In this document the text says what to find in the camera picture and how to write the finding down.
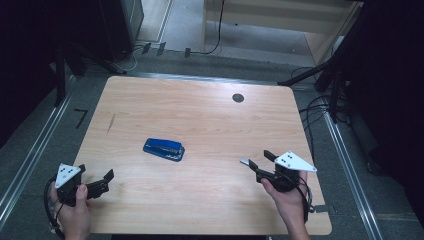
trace person's right hand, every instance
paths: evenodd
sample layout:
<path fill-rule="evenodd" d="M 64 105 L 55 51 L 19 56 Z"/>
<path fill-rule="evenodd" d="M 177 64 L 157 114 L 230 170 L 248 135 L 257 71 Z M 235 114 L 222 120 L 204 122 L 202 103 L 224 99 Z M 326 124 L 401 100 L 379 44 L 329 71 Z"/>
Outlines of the person's right hand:
<path fill-rule="evenodd" d="M 305 180 L 306 184 L 307 173 L 300 171 L 299 176 Z M 298 190 L 293 189 L 290 192 L 281 193 L 278 192 L 268 180 L 261 179 L 261 183 L 266 192 L 274 200 L 278 213 L 287 226 L 290 237 L 292 239 L 309 239 L 303 217 L 303 199 Z M 303 191 L 303 194 L 307 196 L 306 186 L 299 185 L 299 188 Z"/>
<path fill-rule="evenodd" d="M 57 190 L 54 185 L 55 182 L 50 186 L 50 197 L 52 201 L 56 203 L 56 214 L 60 210 L 58 218 L 62 224 L 65 239 L 88 239 L 90 236 L 91 214 L 87 203 L 87 186 L 84 184 L 78 186 L 76 205 L 75 207 L 70 207 L 66 204 L 62 206 L 62 204 L 57 201 Z"/>

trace wooden desk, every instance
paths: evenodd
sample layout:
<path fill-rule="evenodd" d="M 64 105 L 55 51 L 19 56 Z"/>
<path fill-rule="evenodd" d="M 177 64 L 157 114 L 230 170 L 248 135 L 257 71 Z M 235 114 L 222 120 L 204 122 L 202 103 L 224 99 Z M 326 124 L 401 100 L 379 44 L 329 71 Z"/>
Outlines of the wooden desk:
<path fill-rule="evenodd" d="M 204 0 L 201 49 L 206 21 L 219 21 L 222 0 Z M 222 21 L 305 32 L 316 64 L 349 31 L 360 3 L 344 0 L 226 0 Z"/>
<path fill-rule="evenodd" d="M 244 102 L 234 102 L 235 93 Z M 143 152 L 149 137 L 181 142 L 183 160 Z M 83 182 L 115 172 L 110 191 L 91 201 L 92 232 L 286 234 L 271 197 L 239 162 L 272 171 L 264 149 L 311 162 L 290 88 L 112 77 L 75 160 L 87 168 Z M 324 204 L 316 174 L 308 183 L 314 204 Z M 328 214 L 310 214 L 307 228 L 329 234 Z"/>

